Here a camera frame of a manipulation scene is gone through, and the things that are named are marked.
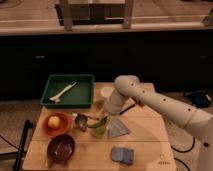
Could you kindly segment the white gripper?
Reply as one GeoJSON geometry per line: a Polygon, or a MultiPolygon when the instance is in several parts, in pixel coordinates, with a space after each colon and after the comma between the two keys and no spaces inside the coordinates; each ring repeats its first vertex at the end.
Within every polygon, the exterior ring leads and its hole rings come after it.
{"type": "Polygon", "coordinates": [[[116,89],[114,89],[109,97],[105,99],[104,109],[110,115],[118,115],[128,98],[116,89]]]}

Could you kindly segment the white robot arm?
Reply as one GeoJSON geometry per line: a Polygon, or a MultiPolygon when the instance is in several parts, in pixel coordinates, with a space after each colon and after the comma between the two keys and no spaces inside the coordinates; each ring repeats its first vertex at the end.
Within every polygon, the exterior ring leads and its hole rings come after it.
{"type": "Polygon", "coordinates": [[[213,171],[213,114],[168,96],[150,92],[142,87],[134,75],[121,75],[114,80],[114,90],[106,98],[105,110],[118,115],[132,98],[166,116],[180,128],[201,142],[196,171],[213,171]]]}

